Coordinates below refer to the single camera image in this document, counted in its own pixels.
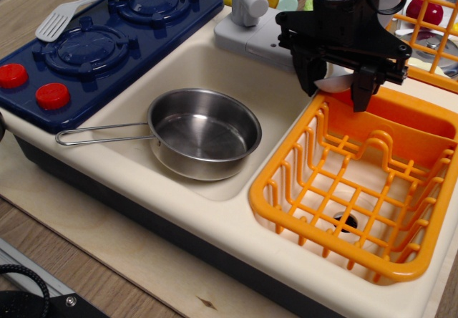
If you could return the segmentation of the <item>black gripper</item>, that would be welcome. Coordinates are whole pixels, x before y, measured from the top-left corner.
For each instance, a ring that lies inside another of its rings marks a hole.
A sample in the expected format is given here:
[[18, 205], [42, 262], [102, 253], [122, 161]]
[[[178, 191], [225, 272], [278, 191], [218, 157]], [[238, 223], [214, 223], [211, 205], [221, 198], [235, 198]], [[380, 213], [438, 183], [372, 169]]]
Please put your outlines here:
[[302, 90], [312, 97], [316, 81], [327, 73], [327, 62], [354, 71], [351, 99], [354, 112], [364, 112], [385, 81], [400, 84], [407, 76], [411, 47], [390, 34], [379, 21], [404, 8], [393, 0], [312, 0], [310, 11], [276, 16], [282, 48], [289, 49]]

